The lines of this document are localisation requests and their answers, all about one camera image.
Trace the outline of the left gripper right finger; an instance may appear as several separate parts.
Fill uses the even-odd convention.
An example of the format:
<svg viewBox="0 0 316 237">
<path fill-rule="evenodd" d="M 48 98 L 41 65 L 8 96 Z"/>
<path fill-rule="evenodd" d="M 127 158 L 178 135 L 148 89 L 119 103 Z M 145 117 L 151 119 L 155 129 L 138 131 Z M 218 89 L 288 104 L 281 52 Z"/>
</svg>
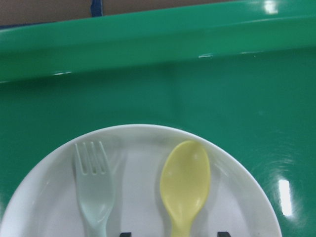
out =
<svg viewBox="0 0 316 237">
<path fill-rule="evenodd" d="M 231 237 L 229 232 L 217 232 L 217 237 Z"/>
</svg>

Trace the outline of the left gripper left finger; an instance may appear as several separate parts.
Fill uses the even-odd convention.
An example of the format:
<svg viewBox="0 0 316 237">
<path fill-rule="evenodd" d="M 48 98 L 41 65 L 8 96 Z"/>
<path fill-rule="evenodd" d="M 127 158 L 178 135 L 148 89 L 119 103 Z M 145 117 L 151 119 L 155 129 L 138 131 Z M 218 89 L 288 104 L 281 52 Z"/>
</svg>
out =
<svg viewBox="0 0 316 237">
<path fill-rule="evenodd" d="M 120 233 L 119 237 L 131 237 L 131 232 Z"/>
</svg>

